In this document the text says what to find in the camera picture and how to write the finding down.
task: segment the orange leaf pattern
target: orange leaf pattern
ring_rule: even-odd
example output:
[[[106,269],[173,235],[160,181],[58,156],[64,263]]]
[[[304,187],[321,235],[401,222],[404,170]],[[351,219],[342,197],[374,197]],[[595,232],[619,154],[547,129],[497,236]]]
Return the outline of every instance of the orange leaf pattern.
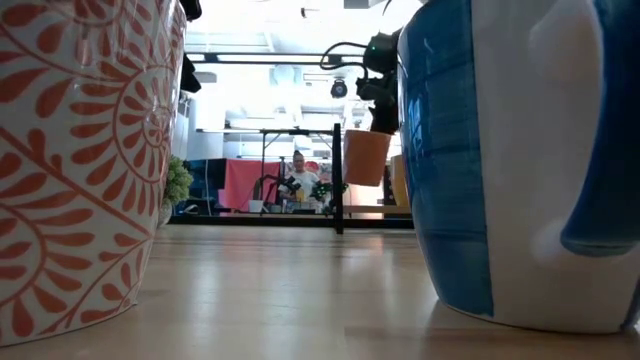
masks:
[[[185,26],[177,1],[0,1],[0,109],[21,115],[0,126],[0,346],[134,303]]]

